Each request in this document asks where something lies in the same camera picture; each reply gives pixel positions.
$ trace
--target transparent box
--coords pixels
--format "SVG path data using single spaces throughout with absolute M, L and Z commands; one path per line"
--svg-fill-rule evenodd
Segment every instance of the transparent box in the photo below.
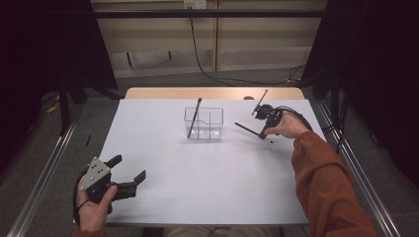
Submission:
M 221 139 L 223 124 L 222 108 L 185 108 L 185 128 L 187 136 L 195 139 Z

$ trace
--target human hand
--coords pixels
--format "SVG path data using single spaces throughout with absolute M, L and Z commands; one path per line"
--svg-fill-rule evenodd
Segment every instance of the human hand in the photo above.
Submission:
M 79 209 L 80 230 L 95 232 L 102 230 L 105 227 L 106 218 L 108 217 L 108 206 L 117 193 L 118 187 L 110 186 L 105 192 L 101 202 L 94 203 L 88 200 L 89 195 L 86 192 L 80 191 L 81 184 L 83 184 L 85 178 L 86 176 L 81 178 L 77 189 L 77 206 L 82 204 Z
M 294 139 L 306 131 L 309 131 L 309 129 L 296 115 L 284 112 L 280 123 L 275 127 L 268 127 L 265 134 L 280 134 L 286 138 Z

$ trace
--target black rod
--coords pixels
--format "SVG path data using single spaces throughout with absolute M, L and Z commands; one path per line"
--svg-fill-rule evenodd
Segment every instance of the black rod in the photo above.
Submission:
M 98 19 L 120 18 L 324 18 L 351 15 L 324 10 L 96 10 Z

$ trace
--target orange sleeve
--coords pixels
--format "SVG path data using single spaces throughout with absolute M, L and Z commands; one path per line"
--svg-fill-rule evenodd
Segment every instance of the orange sleeve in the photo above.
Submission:
M 308 218 L 309 236 L 377 236 L 358 204 L 348 168 L 316 133 L 293 143 L 296 195 Z
M 107 237 L 105 230 L 99 230 L 96 232 L 81 231 L 80 228 L 77 228 L 73 233 L 73 237 Z

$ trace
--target white tabletop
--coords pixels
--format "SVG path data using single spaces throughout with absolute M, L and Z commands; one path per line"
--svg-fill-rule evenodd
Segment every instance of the white tabletop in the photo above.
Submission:
M 221 140 L 188 139 L 184 109 L 197 100 L 121 100 L 100 159 L 123 155 L 112 181 L 147 178 L 137 197 L 113 203 L 108 222 L 140 225 L 285 225 L 307 219 L 295 196 L 293 141 L 257 132 L 265 122 L 251 116 L 257 101 L 203 100 L 201 108 L 223 108 Z M 264 101 L 289 106 L 322 134 L 307 100 Z

